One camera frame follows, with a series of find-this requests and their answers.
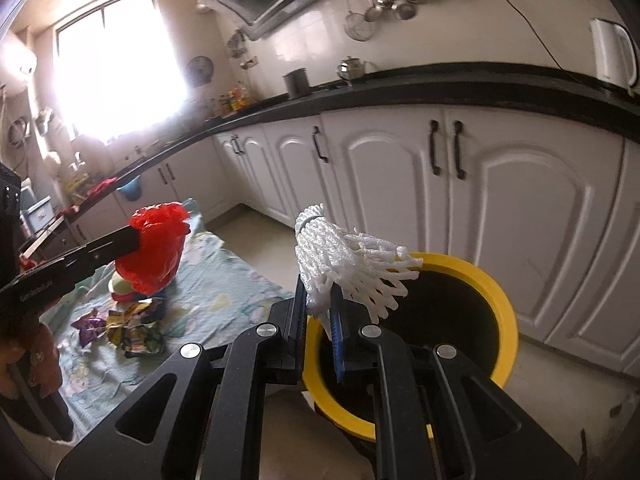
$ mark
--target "window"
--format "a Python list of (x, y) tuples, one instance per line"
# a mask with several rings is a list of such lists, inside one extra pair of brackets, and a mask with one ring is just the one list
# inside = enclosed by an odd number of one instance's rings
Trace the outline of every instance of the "window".
[(115, 0), (61, 28), (56, 87), (76, 132), (103, 142), (160, 123), (186, 98), (153, 0)]

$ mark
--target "black cabinet handle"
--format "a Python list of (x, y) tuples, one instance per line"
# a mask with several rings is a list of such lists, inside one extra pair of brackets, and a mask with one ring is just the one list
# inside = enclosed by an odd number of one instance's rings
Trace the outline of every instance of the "black cabinet handle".
[(166, 163), (165, 166), (166, 166), (166, 170), (169, 172), (169, 176), (171, 177), (171, 180), (175, 180), (174, 172), (171, 171), (171, 166), (169, 166), (169, 163)]
[(318, 134), (320, 133), (320, 128), (314, 126), (314, 132), (311, 134), (311, 138), (314, 140), (314, 146), (316, 147), (316, 153), (318, 154), (318, 158), (322, 160), (325, 164), (329, 163), (329, 158), (327, 156), (323, 156), (320, 153), (320, 146), (318, 146)]
[(236, 143), (236, 148), (238, 149), (238, 155), (244, 155), (244, 150), (240, 148), (240, 143), (238, 142), (238, 136), (233, 137), (234, 142)]
[(231, 139), (229, 139), (229, 144), (231, 145), (231, 149), (234, 150), (234, 153), (236, 155), (240, 155), (240, 153), (238, 153), (238, 150), (236, 150), (236, 144), (235, 144), (234, 140), (236, 140), (236, 138), (235, 137), (231, 137)]
[(436, 164), (436, 139), (435, 134), (440, 128), (438, 121), (431, 121), (431, 131), (429, 132), (429, 160), (431, 161), (431, 171), (438, 176), (442, 173), (442, 168)]
[(453, 123), (453, 129), (455, 132), (455, 136), (453, 137), (453, 158), (456, 163), (456, 173), (460, 180), (465, 180), (466, 171), (460, 168), (460, 134), (462, 134), (465, 127), (460, 121), (455, 121)]
[(166, 186), (168, 184), (168, 182), (166, 181), (166, 179), (164, 177), (164, 173), (162, 172), (162, 168), (158, 168), (158, 173), (160, 173), (160, 178), (162, 179), (162, 182)]

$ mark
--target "kitchen counter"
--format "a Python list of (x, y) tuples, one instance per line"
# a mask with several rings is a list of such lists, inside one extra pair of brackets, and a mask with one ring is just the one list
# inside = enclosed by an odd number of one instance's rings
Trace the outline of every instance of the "kitchen counter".
[(474, 105), (524, 110), (597, 126), (640, 142), (640, 99), (593, 77), (533, 65), (464, 62), (399, 68), (367, 75), (348, 86), (335, 81), (309, 96), (286, 94), (258, 102), (237, 114), (208, 121), (192, 136), (122, 171), (101, 196), (91, 197), (72, 218), (174, 153), (206, 137), (242, 126), (317, 115), (329, 110), (383, 105)]

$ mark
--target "white cabinet door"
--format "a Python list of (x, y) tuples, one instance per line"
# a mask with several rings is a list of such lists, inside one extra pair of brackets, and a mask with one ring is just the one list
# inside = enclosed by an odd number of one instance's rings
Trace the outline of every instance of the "white cabinet door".
[(228, 182), (212, 139), (180, 150), (160, 166), (166, 170), (178, 200), (195, 199), (205, 222), (229, 209)]
[(618, 195), (598, 254), (547, 343), (640, 377), (640, 145), (625, 141)]
[[(523, 334), (543, 340), (585, 276), (616, 189), (622, 138), (497, 109), (446, 110), (449, 254), (504, 289)], [(459, 121), (459, 178), (456, 122)]]
[(293, 227), (294, 219), (289, 213), (282, 184), (275, 171), (269, 147), (261, 124), (235, 131), (237, 147), (246, 163), (254, 195), (257, 195), (258, 210), (279, 222)]
[(82, 243), (91, 242), (127, 224), (129, 216), (122, 212), (114, 195), (107, 195), (72, 223)]
[[(442, 111), (358, 108), (322, 114), (349, 228), (410, 251), (447, 250), (447, 168)], [(434, 171), (430, 162), (433, 131)]]
[(258, 209), (258, 199), (254, 184), (249, 176), (242, 153), (239, 151), (236, 134), (219, 134), (213, 137), (218, 146), (218, 154), (222, 161), (226, 179), (229, 182), (229, 205), (247, 204)]
[(142, 188), (142, 195), (134, 202), (127, 200), (124, 195), (117, 190), (114, 193), (127, 219), (142, 207), (176, 202), (178, 200), (174, 188), (171, 187), (169, 174), (166, 168), (160, 164), (141, 174), (139, 183)]
[(264, 124), (291, 211), (291, 218), (310, 205), (323, 203), (327, 218), (346, 225), (335, 181), (333, 161), (327, 156), (320, 117), (306, 117)]

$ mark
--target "hand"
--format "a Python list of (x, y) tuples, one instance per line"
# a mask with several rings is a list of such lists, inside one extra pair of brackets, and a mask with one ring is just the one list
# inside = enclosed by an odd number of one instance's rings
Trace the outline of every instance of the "hand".
[[(29, 323), (34, 332), (28, 337), (31, 357), (31, 370), (28, 383), (31, 386), (40, 385), (40, 397), (44, 399), (62, 386), (62, 371), (58, 361), (60, 354), (53, 341), (53, 336), (46, 325), (37, 319)], [(17, 340), (0, 340), (0, 395), (9, 399), (18, 399), (20, 393), (9, 374), (8, 365), (17, 363), (26, 352), (25, 344)]]

